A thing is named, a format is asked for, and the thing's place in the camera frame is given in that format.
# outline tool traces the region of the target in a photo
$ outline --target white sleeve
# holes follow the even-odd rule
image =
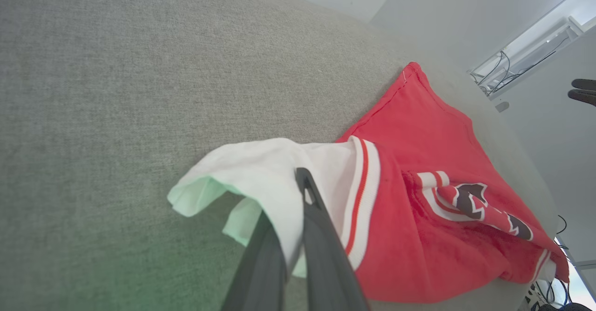
[[[311,172],[334,226],[341,228],[344,198],[354,173],[354,145],[352,141],[300,145],[288,139],[225,145],[192,167],[172,188],[168,200],[174,210],[189,217],[226,191],[246,196],[230,213],[223,232],[247,245],[260,210],[264,210],[291,271],[300,254],[304,220],[294,172],[298,167]]]

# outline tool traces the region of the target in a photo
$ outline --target cable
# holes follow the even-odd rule
[[[549,302],[549,291],[553,292],[553,301]],[[547,289],[547,302],[549,304],[554,303],[555,302],[555,290],[553,289],[553,282],[549,281],[549,289]]]
[[[542,289],[540,288],[540,284],[538,283],[538,281],[534,281],[534,284],[536,284],[536,286],[538,286],[538,291],[540,291],[540,294],[544,297],[547,298],[546,296],[544,296],[544,292],[542,292]]]
[[[518,77],[520,77],[521,75],[525,74],[528,72],[528,70],[532,69],[533,67],[536,67],[536,65],[538,65],[538,63],[540,63],[541,61],[544,61],[545,59],[549,58],[549,56],[551,56],[552,54],[555,54],[555,52],[557,52],[557,49],[562,45],[563,42],[565,42],[566,40],[568,40],[569,37],[566,37],[565,39],[563,39],[553,50],[551,50],[551,52],[549,54],[547,54],[547,56],[544,56],[540,61],[537,61],[536,63],[534,63],[533,65],[530,65],[530,67],[527,67],[526,69],[521,69],[520,71],[517,72],[517,74],[515,75],[511,75],[509,77],[505,77],[503,80],[501,80],[501,82],[503,82],[504,80],[506,80],[507,78],[513,77],[512,80],[510,80],[509,82],[506,82],[502,87],[497,88],[497,86],[495,86],[495,88],[497,89],[493,89],[491,90],[490,93],[495,93],[498,90],[500,90],[501,88],[504,88],[505,86],[507,86],[507,84],[513,82],[514,80],[516,80]]]
[[[497,64],[494,66],[494,68],[490,71],[490,73],[488,73],[483,79],[481,79],[480,82],[478,82],[478,85],[482,84],[482,82],[484,82],[484,80],[486,79],[486,77],[489,77],[490,74],[492,74],[492,72],[497,69],[497,67],[501,64],[501,61],[503,60],[503,51],[501,50],[501,58],[499,59],[499,61],[497,62]]]
[[[568,251],[568,250],[569,250],[569,248],[568,248],[567,246],[564,246],[564,245],[559,245],[558,243],[557,243],[557,246],[558,246],[559,248],[561,248],[562,250],[566,250],[566,251]],[[564,252],[562,252],[562,253],[563,253],[563,255],[564,255],[566,258],[567,258],[567,260],[569,260],[569,262],[571,262],[571,259],[569,258],[569,256],[567,256],[567,252],[566,252],[566,251],[564,251]]]
[[[562,216],[559,216],[562,221],[565,223],[565,227],[562,228],[562,230],[560,230],[559,232],[557,232],[557,234],[562,233],[562,231],[564,231],[567,228],[567,220],[565,220],[565,218],[563,218]]]
[[[507,77],[507,74],[509,73],[509,69],[511,68],[511,60],[509,60],[509,56],[507,56],[507,54],[505,54],[505,52],[502,50],[501,50],[501,54],[505,55],[505,58],[507,58],[507,70],[505,71],[505,75],[503,76],[503,79],[500,82],[498,82],[498,84],[496,84],[493,89],[490,90],[488,95],[486,95],[487,97],[490,96],[490,93],[493,93],[493,92],[496,92],[499,90],[499,85],[505,80],[505,77]]]
[[[565,286],[565,284],[560,279],[559,279],[559,282],[561,283],[562,288],[565,290],[565,302],[563,302],[563,305],[567,305],[567,300],[568,299],[569,300],[571,299],[570,296],[569,296],[569,290],[567,290],[567,287]]]

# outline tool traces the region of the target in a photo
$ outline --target black object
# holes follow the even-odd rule
[[[577,79],[573,80],[571,85],[576,89],[570,90],[567,93],[568,97],[596,107],[596,81]]]
[[[262,212],[234,275],[222,311],[279,311],[284,306],[284,254]]]
[[[571,86],[580,90],[596,91],[595,80],[583,80],[578,78],[577,80],[573,80],[573,82],[571,82]]]
[[[592,309],[588,309],[587,307],[581,304],[569,303],[567,305],[564,305],[560,309],[557,309],[552,305],[545,304],[540,307],[539,311],[592,311]]]
[[[368,311],[366,298],[311,172],[297,168],[296,182],[304,201],[309,311]],[[282,310],[286,270],[277,234],[266,214],[261,213],[222,311]]]
[[[562,221],[565,223],[565,227],[564,227],[564,228],[562,228],[562,230],[560,230],[560,231],[558,231],[558,232],[557,232],[557,234],[560,234],[560,233],[562,233],[562,231],[564,231],[564,230],[566,230],[566,229],[567,229],[567,220],[565,220],[565,218],[563,218],[563,217],[562,217],[560,214],[557,214],[557,215],[558,215],[558,216],[559,216],[559,218],[561,218],[561,219],[562,219]]]
[[[304,201],[309,311],[367,311],[364,294],[311,172],[305,168],[296,169],[296,182]],[[306,191],[312,204],[306,201]]]

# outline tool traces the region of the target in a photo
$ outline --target red and white stripe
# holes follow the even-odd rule
[[[448,186],[449,177],[444,171],[433,171],[430,173],[418,173],[419,185],[422,188],[422,194],[433,212],[442,218],[453,222],[470,222],[474,219],[466,216],[454,207],[449,201],[445,200],[437,192],[437,187]]]
[[[358,268],[368,242],[368,229],[381,179],[379,152],[374,143],[351,136],[356,148],[356,168],[345,206],[341,243],[354,270]]]
[[[536,263],[536,268],[534,270],[534,275],[532,276],[532,280],[530,280],[528,283],[532,283],[538,279],[538,277],[540,275],[540,271],[542,270],[542,267],[550,259],[550,257],[551,257],[551,252],[549,250],[542,251],[542,254],[538,258],[538,262]]]

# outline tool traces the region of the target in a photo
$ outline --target clothing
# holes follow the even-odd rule
[[[226,145],[168,199],[191,216],[226,189],[251,198],[270,218],[292,269],[303,211],[296,167],[313,174],[367,298],[433,303],[496,277],[533,282],[555,267],[568,282],[560,248],[493,168],[470,119],[434,94],[417,63],[337,143]],[[247,241],[254,205],[240,203],[225,232]]]

